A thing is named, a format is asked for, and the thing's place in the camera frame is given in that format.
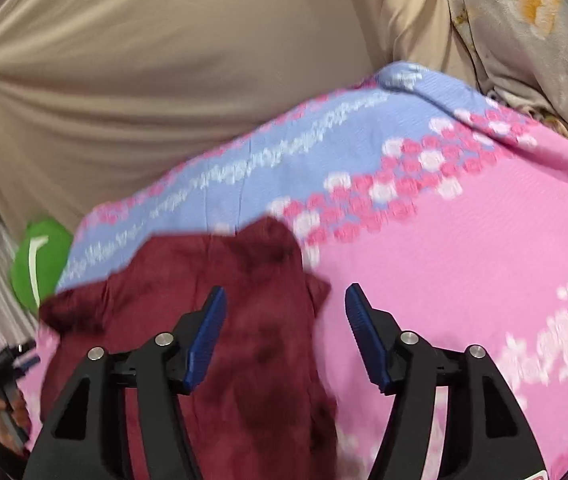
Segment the person's left hand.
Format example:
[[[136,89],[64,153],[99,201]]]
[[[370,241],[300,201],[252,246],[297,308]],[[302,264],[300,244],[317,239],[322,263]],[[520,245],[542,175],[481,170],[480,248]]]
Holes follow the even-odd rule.
[[[4,448],[10,451],[24,455],[26,453],[25,445],[19,439],[14,437],[14,427],[8,422],[7,416],[22,430],[26,432],[26,436],[30,437],[32,423],[27,410],[26,400],[19,389],[16,389],[11,395],[12,411],[9,412],[6,403],[0,398],[0,443]]]

